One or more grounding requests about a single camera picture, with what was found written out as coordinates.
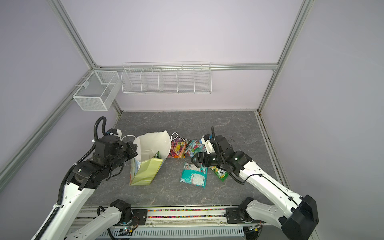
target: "bag handle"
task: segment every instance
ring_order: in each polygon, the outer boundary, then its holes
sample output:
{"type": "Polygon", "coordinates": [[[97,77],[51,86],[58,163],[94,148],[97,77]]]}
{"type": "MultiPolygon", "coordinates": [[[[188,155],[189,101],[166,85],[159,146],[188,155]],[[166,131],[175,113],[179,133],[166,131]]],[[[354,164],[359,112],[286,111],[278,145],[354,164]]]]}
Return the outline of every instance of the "bag handle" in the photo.
{"type": "Polygon", "coordinates": [[[170,138],[171,138],[170,141],[172,142],[172,141],[175,140],[178,136],[179,136],[179,134],[178,134],[177,132],[172,133],[172,135],[170,136],[170,138]]]}
{"type": "Polygon", "coordinates": [[[126,135],[126,136],[122,137],[121,140],[123,140],[125,137],[134,137],[136,139],[136,137],[133,135],[126,135]]]}

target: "white wire basket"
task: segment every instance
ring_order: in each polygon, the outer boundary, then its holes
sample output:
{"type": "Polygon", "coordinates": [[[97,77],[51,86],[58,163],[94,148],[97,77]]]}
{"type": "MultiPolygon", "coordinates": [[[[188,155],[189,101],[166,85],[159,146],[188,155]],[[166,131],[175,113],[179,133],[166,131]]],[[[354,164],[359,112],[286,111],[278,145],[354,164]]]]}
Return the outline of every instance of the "white wire basket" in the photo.
{"type": "Polygon", "coordinates": [[[94,70],[73,95],[84,111],[108,111],[120,90],[116,71],[94,70]]]}
{"type": "Polygon", "coordinates": [[[209,64],[123,66],[121,83],[126,94],[212,92],[209,64]]]}

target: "table surface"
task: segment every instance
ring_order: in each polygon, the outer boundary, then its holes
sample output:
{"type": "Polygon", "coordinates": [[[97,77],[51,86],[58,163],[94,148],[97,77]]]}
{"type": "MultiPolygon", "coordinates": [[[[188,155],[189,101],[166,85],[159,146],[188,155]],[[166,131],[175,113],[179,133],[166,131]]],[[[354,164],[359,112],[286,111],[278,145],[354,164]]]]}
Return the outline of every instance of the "table surface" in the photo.
{"type": "MultiPolygon", "coordinates": [[[[147,132],[169,134],[177,132],[187,139],[200,139],[215,127],[216,135],[223,135],[234,151],[248,154],[268,174],[276,179],[264,139],[253,111],[204,112],[124,112],[116,128],[123,136],[140,136],[147,132]]],[[[259,202],[271,202],[249,183],[241,185],[231,177],[222,182],[208,169],[207,184],[203,187],[180,182],[185,159],[167,158],[150,185],[130,186],[129,162],[122,173],[109,181],[102,181],[86,205],[109,205],[116,199],[132,206],[173,205],[238,205],[246,197],[259,202]]]]}

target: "wire shelf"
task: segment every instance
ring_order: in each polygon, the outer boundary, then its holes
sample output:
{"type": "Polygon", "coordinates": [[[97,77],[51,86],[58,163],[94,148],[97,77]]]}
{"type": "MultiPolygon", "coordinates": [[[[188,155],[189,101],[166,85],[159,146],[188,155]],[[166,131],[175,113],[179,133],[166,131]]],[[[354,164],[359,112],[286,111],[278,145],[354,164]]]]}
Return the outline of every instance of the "wire shelf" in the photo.
{"type": "Polygon", "coordinates": [[[73,95],[84,111],[108,111],[120,90],[117,71],[94,70],[73,95]]]}
{"type": "Polygon", "coordinates": [[[126,66],[121,74],[122,91],[146,93],[211,93],[210,65],[126,66]]]}

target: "metal profile beam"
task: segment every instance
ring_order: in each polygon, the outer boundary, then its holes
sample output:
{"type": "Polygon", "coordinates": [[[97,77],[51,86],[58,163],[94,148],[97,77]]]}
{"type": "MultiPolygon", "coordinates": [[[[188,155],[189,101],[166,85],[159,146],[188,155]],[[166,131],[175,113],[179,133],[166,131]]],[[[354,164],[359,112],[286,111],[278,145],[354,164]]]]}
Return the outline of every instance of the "metal profile beam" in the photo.
{"type": "Polygon", "coordinates": [[[73,93],[76,92],[79,85],[82,85],[86,78],[91,74],[91,71],[81,78],[77,83],[71,93],[68,93],[65,98],[59,103],[56,108],[49,114],[49,116],[36,128],[23,145],[17,150],[11,159],[0,169],[0,192],[5,188],[5,186],[12,180],[17,171],[22,167],[24,162],[31,156],[33,151],[39,146],[41,141],[45,136],[51,131],[54,125],[59,121],[61,116],[67,111],[72,100],[73,93]]]}
{"type": "MultiPolygon", "coordinates": [[[[181,68],[181,67],[205,67],[209,66],[211,71],[219,70],[276,70],[277,63],[234,63],[234,64],[195,64],[195,65],[135,65],[138,68],[181,68]]],[[[101,66],[98,70],[118,71],[124,70],[123,66],[101,66]]]]}
{"type": "MultiPolygon", "coordinates": [[[[72,40],[76,49],[79,51],[80,55],[83,57],[85,63],[88,65],[88,68],[91,70],[95,68],[99,68],[99,66],[93,60],[84,42],[82,41],[79,33],[77,32],[74,24],[72,23],[69,15],[65,11],[64,6],[60,2],[60,0],[47,0],[47,2],[49,6],[52,8],[53,12],[55,13],[57,19],[63,26],[64,30],[67,32],[68,36],[72,40]]],[[[113,100],[112,106],[116,110],[117,114],[120,116],[122,113],[122,110],[116,100],[113,100]]]]}
{"type": "Polygon", "coordinates": [[[273,89],[273,86],[275,85],[276,79],[278,78],[286,60],[288,59],[288,56],[293,48],[293,45],[304,25],[305,19],[308,16],[308,13],[310,12],[313,3],[315,0],[304,0],[301,4],[299,13],[297,14],[295,23],[293,24],[292,30],[289,34],[289,37],[287,39],[287,42],[285,43],[285,46],[283,48],[283,52],[280,55],[279,61],[278,61],[278,69],[276,69],[272,75],[272,78],[268,84],[268,87],[263,95],[262,101],[259,105],[258,111],[261,113],[265,103],[273,89]]]}

